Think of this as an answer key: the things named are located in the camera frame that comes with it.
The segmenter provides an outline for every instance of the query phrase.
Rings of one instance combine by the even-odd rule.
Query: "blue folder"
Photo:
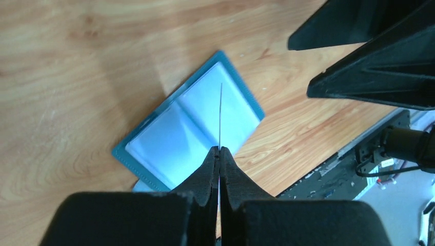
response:
[[[141,186],[170,191],[219,144],[235,154],[265,114],[223,51],[218,51],[112,151]]]

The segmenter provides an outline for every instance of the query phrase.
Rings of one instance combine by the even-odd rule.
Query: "cable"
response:
[[[378,172],[378,173],[364,173],[364,172],[361,172],[361,168],[363,166],[369,164],[369,163],[370,163],[370,159],[367,159],[363,163],[360,163],[360,164],[357,165],[357,167],[355,168],[355,172],[357,173],[358,176],[360,176],[360,177],[366,177],[366,178],[368,178],[368,177],[379,177],[379,176],[384,176],[384,175],[393,175],[393,174],[404,173],[404,172],[409,172],[409,171],[414,171],[414,170],[420,169],[420,167],[416,166],[416,167],[396,169],[396,170],[385,171],[385,172]]]

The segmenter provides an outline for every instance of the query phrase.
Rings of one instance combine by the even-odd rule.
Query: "wood grain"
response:
[[[71,193],[130,190],[111,148],[218,49],[267,114],[236,161],[272,195],[374,124],[392,108],[305,96],[358,47],[287,51],[322,3],[1,1],[0,244],[37,244]]]

